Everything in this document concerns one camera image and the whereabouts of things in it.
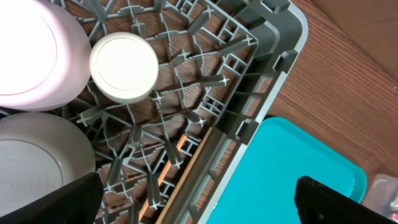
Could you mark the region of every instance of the wooden surface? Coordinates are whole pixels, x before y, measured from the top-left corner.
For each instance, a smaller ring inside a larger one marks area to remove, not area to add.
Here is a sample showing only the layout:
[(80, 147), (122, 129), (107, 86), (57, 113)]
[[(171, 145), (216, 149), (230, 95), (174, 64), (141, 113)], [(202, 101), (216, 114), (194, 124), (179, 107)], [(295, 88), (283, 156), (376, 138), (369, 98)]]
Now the wooden surface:
[(398, 83), (310, 0), (293, 0), (309, 35), (269, 111), (362, 168), (398, 177)]

